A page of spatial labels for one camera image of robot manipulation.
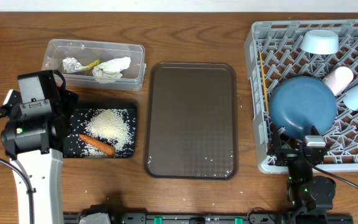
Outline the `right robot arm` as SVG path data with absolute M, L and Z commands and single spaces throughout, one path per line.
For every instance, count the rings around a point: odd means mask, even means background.
M 327 211 L 333 209 L 336 183 L 322 175 L 313 175 L 313 167 L 322 163 L 328 145 L 315 127 L 297 149 L 284 148 L 276 127 L 267 154 L 277 158 L 276 165 L 288 168 L 287 199 L 292 208 L 280 212 L 275 223 L 327 223 Z

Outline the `light blue bowl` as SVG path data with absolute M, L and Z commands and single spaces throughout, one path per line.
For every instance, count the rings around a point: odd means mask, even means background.
M 335 54 L 339 50 L 339 36 L 330 30 L 310 30 L 305 34 L 300 48 L 311 54 Z

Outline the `white tissue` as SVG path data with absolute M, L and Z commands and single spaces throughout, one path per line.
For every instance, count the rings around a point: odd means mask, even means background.
M 122 71 L 128 69 L 130 64 L 130 57 L 115 58 L 95 66 L 92 74 L 98 83 L 114 83 L 123 76 Z

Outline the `dark blue plate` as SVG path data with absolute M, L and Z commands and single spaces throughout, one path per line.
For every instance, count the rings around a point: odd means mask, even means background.
M 317 78 L 290 78 L 273 91 L 269 113 L 277 128 L 293 139 L 303 139 L 315 127 L 320 134 L 334 124 L 337 102 L 332 91 Z

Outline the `orange carrot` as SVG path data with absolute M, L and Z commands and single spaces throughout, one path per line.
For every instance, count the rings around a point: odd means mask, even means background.
M 91 146 L 97 148 L 99 151 L 103 152 L 107 156 L 114 156 L 115 155 L 115 148 L 112 146 L 105 144 L 97 139 L 91 138 L 89 136 L 86 136 L 84 134 L 79 135 L 80 139 L 84 141 L 87 144 L 90 144 Z

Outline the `white pink cup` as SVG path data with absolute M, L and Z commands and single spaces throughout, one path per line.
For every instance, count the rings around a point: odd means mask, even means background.
M 341 66 L 326 75 L 323 82 L 332 91 L 334 96 L 338 96 L 347 88 L 353 78 L 354 74 L 352 70 Z

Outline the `green foil snack wrapper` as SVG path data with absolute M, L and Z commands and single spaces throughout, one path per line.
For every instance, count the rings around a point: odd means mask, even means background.
M 100 60 L 95 60 L 89 65 L 82 65 L 76 58 L 67 57 L 62 60 L 63 70 L 65 73 L 84 72 L 100 64 Z

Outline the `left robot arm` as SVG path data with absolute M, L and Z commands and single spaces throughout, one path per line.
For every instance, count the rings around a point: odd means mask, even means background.
M 78 95 L 65 81 L 56 83 L 62 76 L 58 70 L 19 75 L 19 90 L 0 106 L 8 118 L 1 142 L 14 168 L 20 223 L 63 223 L 63 142 L 73 131 Z

